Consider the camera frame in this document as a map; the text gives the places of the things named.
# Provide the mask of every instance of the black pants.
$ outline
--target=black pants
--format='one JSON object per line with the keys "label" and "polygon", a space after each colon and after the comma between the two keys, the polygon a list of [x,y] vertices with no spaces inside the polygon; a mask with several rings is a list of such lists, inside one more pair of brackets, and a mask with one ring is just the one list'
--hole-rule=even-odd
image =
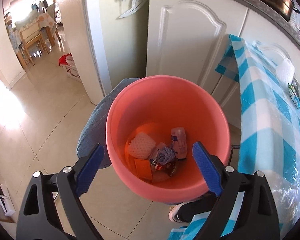
{"label": "black pants", "polygon": [[177,217],[182,222],[190,223],[194,215],[211,211],[216,201],[216,195],[208,191],[201,199],[182,205],[177,213]]}

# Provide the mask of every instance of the pink bottle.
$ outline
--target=pink bottle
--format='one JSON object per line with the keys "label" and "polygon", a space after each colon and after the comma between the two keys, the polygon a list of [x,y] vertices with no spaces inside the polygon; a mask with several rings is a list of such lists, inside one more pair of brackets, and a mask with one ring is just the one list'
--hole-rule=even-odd
{"label": "pink bottle", "polygon": [[183,127],[171,129],[171,141],[173,150],[176,152],[176,158],[182,160],[187,158],[187,140],[186,131]]}

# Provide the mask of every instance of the blue checkered tablecloth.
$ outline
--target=blue checkered tablecloth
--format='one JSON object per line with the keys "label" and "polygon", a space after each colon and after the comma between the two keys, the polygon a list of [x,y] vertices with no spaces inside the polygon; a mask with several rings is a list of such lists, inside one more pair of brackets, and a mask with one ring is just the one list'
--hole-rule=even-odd
{"label": "blue checkered tablecloth", "polygon": [[[265,173],[274,196],[281,239],[300,217],[300,110],[275,76],[276,64],[244,39],[229,35],[229,46],[216,71],[240,83],[242,116],[238,171]],[[242,204],[238,193],[223,235],[233,230]],[[169,240],[191,240],[208,213],[187,228],[173,229]]]}

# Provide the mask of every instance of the blue towel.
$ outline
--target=blue towel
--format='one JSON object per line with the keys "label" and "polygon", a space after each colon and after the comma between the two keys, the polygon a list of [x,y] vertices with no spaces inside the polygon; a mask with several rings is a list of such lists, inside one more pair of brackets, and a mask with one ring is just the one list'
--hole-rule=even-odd
{"label": "blue towel", "polygon": [[[243,201],[244,192],[239,192],[237,199],[235,200],[234,208],[232,209],[228,223],[222,232],[221,236],[225,236],[231,233],[234,229],[235,222],[239,216],[241,204]],[[206,213],[197,214],[193,217],[191,223],[187,227],[181,227],[178,229],[172,229],[168,240],[193,240],[197,235],[211,211]]]}
{"label": "blue towel", "polygon": [[103,145],[105,157],[99,169],[109,167],[111,161],[106,147],[106,121],[109,109],[117,95],[128,85],[137,81],[139,78],[123,79],[93,110],[86,126],[83,128],[77,145],[77,156],[86,156],[95,148],[96,144]]}
{"label": "blue towel", "polygon": [[158,150],[157,162],[161,165],[172,162],[175,158],[176,152],[169,147],[163,147],[162,149]]}

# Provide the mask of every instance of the cabinet door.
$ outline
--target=cabinet door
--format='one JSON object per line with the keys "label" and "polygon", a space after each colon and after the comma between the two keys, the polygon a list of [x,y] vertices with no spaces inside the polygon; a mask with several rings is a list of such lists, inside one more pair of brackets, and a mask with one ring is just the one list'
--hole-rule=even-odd
{"label": "cabinet door", "polygon": [[[300,50],[271,22],[249,10],[240,37],[250,44],[260,41],[262,45],[259,49],[276,64],[281,63],[286,57],[290,58],[295,66],[295,77],[300,82]],[[228,122],[240,127],[241,107],[238,107],[240,106],[238,83],[222,76],[212,96],[221,105]]]}
{"label": "cabinet door", "polygon": [[299,48],[276,26],[256,12],[249,10],[246,23],[240,36],[252,44],[260,41],[263,44],[282,48],[291,59],[296,71],[295,77],[300,82],[300,50]]}
{"label": "cabinet door", "polygon": [[233,0],[150,0],[147,76],[173,75],[212,93],[228,35],[239,35],[248,9]]}

